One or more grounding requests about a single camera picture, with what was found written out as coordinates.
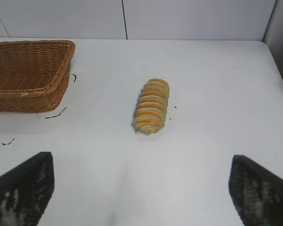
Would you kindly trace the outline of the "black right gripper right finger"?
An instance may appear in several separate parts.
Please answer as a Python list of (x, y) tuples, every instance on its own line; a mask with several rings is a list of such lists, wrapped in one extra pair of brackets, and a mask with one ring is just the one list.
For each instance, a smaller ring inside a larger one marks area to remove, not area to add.
[(229, 194), (245, 226), (283, 226), (283, 179), (245, 155), (234, 155)]

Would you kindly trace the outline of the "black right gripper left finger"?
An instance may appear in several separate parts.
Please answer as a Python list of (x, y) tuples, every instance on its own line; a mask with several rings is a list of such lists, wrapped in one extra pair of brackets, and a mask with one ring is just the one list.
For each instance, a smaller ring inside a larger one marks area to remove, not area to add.
[(51, 152), (40, 152), (0, 176), (0, 226), (38, 225), (55, 188)]

